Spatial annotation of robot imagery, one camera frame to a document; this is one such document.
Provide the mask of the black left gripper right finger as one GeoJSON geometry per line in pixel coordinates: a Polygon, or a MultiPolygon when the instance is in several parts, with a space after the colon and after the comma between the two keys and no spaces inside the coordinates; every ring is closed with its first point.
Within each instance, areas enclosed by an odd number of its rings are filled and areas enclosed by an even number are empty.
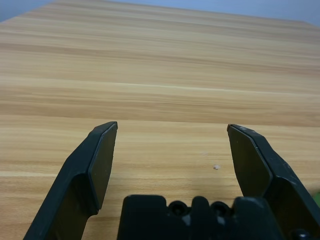
{"type": "Polygon", "coordinates": [[[318,240],[320,208],[290,165],[252,129],[229,124],[227,134],[243,196],[264,198],[288,239],[318,240]]]}

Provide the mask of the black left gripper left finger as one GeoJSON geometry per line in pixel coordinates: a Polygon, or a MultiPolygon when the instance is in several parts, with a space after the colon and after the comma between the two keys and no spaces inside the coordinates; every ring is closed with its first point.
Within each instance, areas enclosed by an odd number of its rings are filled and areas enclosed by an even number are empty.
{"type": "Polygon", "coordinates": [[[26,240],[80,240],[102,208],[116,143],[115,121],[96,126],[65,160],[32,221],[26,240]]]}

